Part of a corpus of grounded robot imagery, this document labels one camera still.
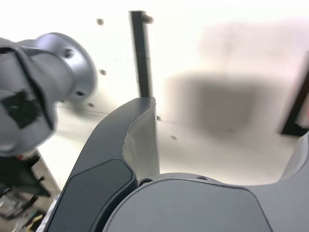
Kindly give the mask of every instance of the screw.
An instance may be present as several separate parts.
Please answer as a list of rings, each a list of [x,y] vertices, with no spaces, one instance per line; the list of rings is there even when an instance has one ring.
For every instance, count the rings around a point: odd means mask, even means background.
[[[104,24],[103,19],[97,18],[97,24],[100,25],[100,26],[103,26],[103,24]]]
[[[142,16],[142,19],[143,19],[143,22],[146,23],[146,24],[151,24],[151,23],[154,22],[154,18],[152,18],[151,16],[146,15],[146,14],[144,14]]]
[[[197,179],[200,179],[200,180],[208,180],[206,177],[204,177],[204,176],[199,176],[199,177],[197,177]]]
[[[81,92],[81,91],[77,91],[76,95],[78,95],[78,96],[85,96],[85,94],[83,92]]]
[[[100,69],[100,70],[99,70],[99,73],[100,73],[101,75],[106,76],[106,71],[105,71],[105,70],[103,70],[103,69]]]
[[[74,51],[71,48],[66,48],[63,52],[65,58],[71,58],[74,56]]]
[[[152,179],[146,178],[140,181],[139,187],[143,185],[147,185],[149,182],[152,182]]]

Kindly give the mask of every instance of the black sticker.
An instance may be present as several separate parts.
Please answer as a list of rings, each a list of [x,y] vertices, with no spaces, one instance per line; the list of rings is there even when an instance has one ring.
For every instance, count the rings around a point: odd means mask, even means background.
[[[25,90],[3,99],[1,102],[8,115],[18,124],[20,129],[30,125],[40,116],[40,105],[36,100],[30,100]]]

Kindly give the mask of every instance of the black rod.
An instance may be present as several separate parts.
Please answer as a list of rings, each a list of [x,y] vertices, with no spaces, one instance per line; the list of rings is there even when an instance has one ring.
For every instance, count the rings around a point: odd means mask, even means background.
[[[306,62],[308,64],[309,56],[306,57]],[[307,65],[306,68],[308,69],[306,76],[295,98],[294,104],[291,108],[289,116],[287,117],[286,123],[283,126],[281,134],[303,136],[308,132],[308,129],[303,128],[296,123],[297,117],[302,109],[307,95],[309,94],[309,66]]]
[[[131,23],[135,46],[135,62],[140,85],[140,96],[152,97],[152,82],[150,64],[148,62],[148,36],[143,19],[146,13],[143,11],[131,11]]]

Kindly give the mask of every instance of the white wall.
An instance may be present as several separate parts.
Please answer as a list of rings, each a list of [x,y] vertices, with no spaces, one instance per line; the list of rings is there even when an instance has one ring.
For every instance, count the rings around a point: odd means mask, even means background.
[[[138,97],[128,10],[145,10],[154,18],[148,34],[154,96],[162,118],[161,171],[197,173],[235,184],[269,183],[280,177],[294,139],[277,132],[309,47],[305,1],[12,0],[5,8],[13,12],[0,15],[2,37],[18,41],[62,32],[88,50],[98,69],[107,71],[106,76],[98,74],[96,93],[75,106],[90,111],[87,118]],[[104,20],[103,26],[96,24],[97,18]],[[69,103],[58,106],[58,133],[41,152],[52,163],[59,152],[51,148],[67,146],[58,154],[71,162],[57,173],[62,185],[99,120],[85,124],[85,116],[62,110],[72,108]],[[74,117],[76,124],[66,126]],[[54,173],[57,165],[50,165]]]

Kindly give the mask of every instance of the dark gray plastic cover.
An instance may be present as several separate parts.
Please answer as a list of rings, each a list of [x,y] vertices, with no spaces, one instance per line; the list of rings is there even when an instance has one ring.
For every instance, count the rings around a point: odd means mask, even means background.
[[[102,231],[116,206],[138,187],[135,173],[159,174],[152,98],[131,100],[97,125],[75,163],[45,231]]]
[[[271,232],[246,189],[187,179],[151,182],[115,209],[104,232]]]

